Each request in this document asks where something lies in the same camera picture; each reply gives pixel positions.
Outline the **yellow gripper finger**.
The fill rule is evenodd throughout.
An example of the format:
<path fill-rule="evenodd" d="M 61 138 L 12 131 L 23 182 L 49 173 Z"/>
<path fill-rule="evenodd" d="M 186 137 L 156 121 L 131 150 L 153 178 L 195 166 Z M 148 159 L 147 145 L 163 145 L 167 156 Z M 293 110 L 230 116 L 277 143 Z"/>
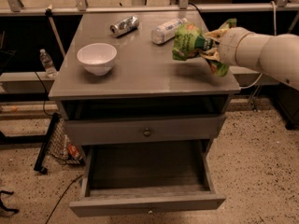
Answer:
<path fill-rule="evenodd" d="M 220 62 L 220 55 L 217 48 L 212 48 L 209 50 L 202 50 L 200 56 L 203 57 L 208 62 Z"/>
<path fill-rule="evenodd" d="M 205 38 L 210 38 L 210 39 L 213 39 L 214 41 L 219 42 L 227 31 L 228 31 L 228 28 L 221 28 L 221 29 L 217 29 L 217 30 L 214 30 L 211 32 L 207 32 L 207 33 L 205 33 Z"/>

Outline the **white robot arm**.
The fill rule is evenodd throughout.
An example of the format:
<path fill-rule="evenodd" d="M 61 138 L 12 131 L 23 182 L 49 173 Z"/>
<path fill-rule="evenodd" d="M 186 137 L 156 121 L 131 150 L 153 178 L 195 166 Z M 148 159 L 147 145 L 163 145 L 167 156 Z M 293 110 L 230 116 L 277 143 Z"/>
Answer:
<path fill-rule="evenodd" d="M 205 34 L 219 43 L 221 63 L 263 73 L 299 90 L 299 36 L 262 35 L 242 27 Z"/>

